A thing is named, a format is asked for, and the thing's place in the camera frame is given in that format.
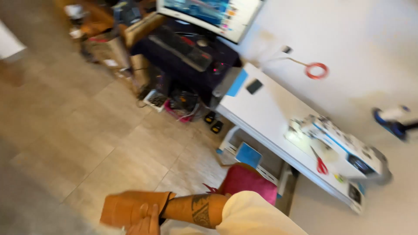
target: tattooed arm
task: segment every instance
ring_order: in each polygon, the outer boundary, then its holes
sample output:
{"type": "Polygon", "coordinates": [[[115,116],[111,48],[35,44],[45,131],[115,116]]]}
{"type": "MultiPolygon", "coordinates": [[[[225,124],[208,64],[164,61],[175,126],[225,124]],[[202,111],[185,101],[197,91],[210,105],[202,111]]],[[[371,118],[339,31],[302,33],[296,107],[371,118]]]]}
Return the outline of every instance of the tattooed arm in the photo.
{"type": "Polygon", "coordinates": [[[199,194],[170,200],[162,218],[180,220],[214,229],[222,222],[228,198],[220,194],[199,194]]]}

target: computer monitor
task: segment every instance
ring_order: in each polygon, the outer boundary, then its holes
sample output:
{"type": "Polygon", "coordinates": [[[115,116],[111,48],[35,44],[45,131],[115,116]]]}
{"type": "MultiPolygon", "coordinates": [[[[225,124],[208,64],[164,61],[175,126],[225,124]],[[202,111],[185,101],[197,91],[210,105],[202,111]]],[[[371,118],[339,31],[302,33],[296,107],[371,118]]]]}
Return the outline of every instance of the computer monitor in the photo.
{"type": "Polygon", "coordinates": [[[239,43],[264,0],[157,0],[157,12],[239,43]]]}

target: scissors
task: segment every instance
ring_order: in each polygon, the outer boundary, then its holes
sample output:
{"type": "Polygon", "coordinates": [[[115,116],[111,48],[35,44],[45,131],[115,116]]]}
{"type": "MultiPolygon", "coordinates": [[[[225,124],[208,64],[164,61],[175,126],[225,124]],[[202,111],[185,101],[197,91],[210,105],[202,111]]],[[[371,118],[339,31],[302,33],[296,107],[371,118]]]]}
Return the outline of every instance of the scissors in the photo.
{"type": "Polygon", "coordinates": [[[313,153],[316,156],[316,159],[318,160],[318,165],[316,166],[316,170],[320,173],[320,174],[324,174],[327,175],[328,174],[328,169],[326,168],[324,162],[322,161],[322,159],[318,156],[318,154],[315,152],[315,150],[313,149],[313,147],[311,146],[311,149],[313,151],[313,153]]]}

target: pink basket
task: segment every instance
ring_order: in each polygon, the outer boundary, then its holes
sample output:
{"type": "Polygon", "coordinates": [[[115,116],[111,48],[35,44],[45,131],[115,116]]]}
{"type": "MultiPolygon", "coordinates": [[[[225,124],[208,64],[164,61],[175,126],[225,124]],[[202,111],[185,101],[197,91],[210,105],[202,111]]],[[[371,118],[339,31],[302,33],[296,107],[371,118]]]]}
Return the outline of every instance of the pink basket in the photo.
{"type": "Polygon", "coordinates": [[[164,103],[164,108],[166,109],[166,111],[169,114],[171,114],[172,116],[174,116],[176,119],[179,119],[179,121],[181,121],[182,123],[186,123],[186,122],[190,121],[193,118],[193,115],[192,116],[188,116],[188,117],[178,116],[176,114],[176,112],[170,108],[170,101],[169,100],[166,100],[166,102],[164,103]]]}

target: white table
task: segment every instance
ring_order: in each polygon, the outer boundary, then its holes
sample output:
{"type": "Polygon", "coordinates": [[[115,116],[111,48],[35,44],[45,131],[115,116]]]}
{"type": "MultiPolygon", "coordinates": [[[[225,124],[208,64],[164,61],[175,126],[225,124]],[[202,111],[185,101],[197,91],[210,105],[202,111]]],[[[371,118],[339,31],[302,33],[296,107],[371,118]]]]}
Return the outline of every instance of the white table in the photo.
{"type": "Polygon", "coordinates": [[[313,153],[311,156],[306,154],[307,151],[302,151],[284,138],[291,119],[301,120],[309,114],[318,113],[252,64],[247,63],[243,70],[216,107],[219,114],[236,125],[228,132],[219,147],[220,151],[226,149],[234,153],[236,148],[229,144],[229,140],[235,131],[242,129],[329,194],[349,205],[357,213],[361,213],[364,200],[358,204],[349,197],[349,186],[352,183],[341,183],[333,174],[318,173],[313,153]],[[252,95],[246,90],[246,86],[255,78],[263,86],[252,95]]]}

